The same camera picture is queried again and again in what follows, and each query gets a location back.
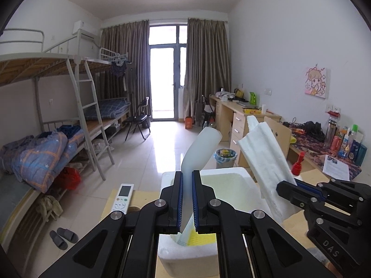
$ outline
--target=remote control screen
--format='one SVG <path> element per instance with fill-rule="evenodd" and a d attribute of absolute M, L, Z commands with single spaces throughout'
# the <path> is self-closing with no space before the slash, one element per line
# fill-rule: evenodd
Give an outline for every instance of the remote control screen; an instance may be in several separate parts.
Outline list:
<path fill-rule="evenodd" d="M 119 196 L 128 196 L 130 192 L 131 186 L 123 186 L 121 187 Z"/>

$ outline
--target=window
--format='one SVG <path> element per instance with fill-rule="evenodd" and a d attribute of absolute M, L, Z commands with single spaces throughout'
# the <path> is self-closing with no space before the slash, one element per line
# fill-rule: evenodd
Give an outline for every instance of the window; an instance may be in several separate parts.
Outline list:
<path fill-rule="evenodd" d="M 179 43 L 180 44 L 187 43 L 187 25 L 179 26 Z"/>
<path fill-rule="evenodd" d="M 186 78 L 186 47 L 180 47 L 180 86 L 184 87 L 184 80 Z"/>
<path fill-rule="evenodd" d="M 156 26 L 150 27 L 150 45 L 158 44 L 176 44 L 177 27 L 176 26 Z"/>

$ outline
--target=air conditioner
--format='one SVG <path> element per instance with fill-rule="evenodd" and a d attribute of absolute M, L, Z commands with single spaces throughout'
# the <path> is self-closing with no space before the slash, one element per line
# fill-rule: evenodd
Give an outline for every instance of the air conditioner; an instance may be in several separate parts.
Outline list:
<path fill-rule="evenodd" d="M 89 34 L 98 36 L 98 29 L 93 27 L 92 25 L 85 23 L 84 21 L 80 20 L 80 21 L 75 22 L 74 31 L 72 32 L 72 34 L 75 35 L 79 31 L 79 29 Z"/>

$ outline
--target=white foam sheet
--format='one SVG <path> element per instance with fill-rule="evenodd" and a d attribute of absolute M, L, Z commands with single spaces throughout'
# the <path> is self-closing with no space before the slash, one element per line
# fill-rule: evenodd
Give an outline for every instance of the white foam sheet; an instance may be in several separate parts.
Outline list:
<path fill-rule="evenodd" d="M 186 227 L 193 213 L 192 206 L 192 172 L 201 170 L 213 156 L 221 140 L 221 133 L 211 127 L 204 128 L 188 148 L 182 161 L 181 170 L 183 173 L 183 209 L 182 217 L 184 221 L 180 226 L 180 231 Z"/>
<path fill-rule="evenodd" d="M 278 195 L 277 184 L 287 181 L 296 185 L 296 182 L 268 124 L 258 123 L 255 116 L 248 116 L 247 122 L 249 132 L 238 144 L 259 184 L 262 197 L 266 199 L 272 218 L 282 224 L 301 209 Z"/>

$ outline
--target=blue checkered blanket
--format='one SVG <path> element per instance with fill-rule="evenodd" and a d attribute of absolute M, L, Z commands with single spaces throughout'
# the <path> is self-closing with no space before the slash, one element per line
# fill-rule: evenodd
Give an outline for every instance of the blue checkered blanket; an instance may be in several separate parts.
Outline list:
<path fill-rule="evenodd" d="M 83 138 L 79 130 L 71 139 L 63 132 L 52 132 L 46 138 L 27 136 L 8 143 L 0 150 L 0 169 L 46 193 Z"/>
<path fill-rule="evenodd" d="M 127 112 L 130 102 L 126 99 L 107 99 L 99 102 L 99 110 L 102 119 L 115 119 Z M 95 106 L 87 108 L 85 111 L 86 120 L 98 120 Z"/>

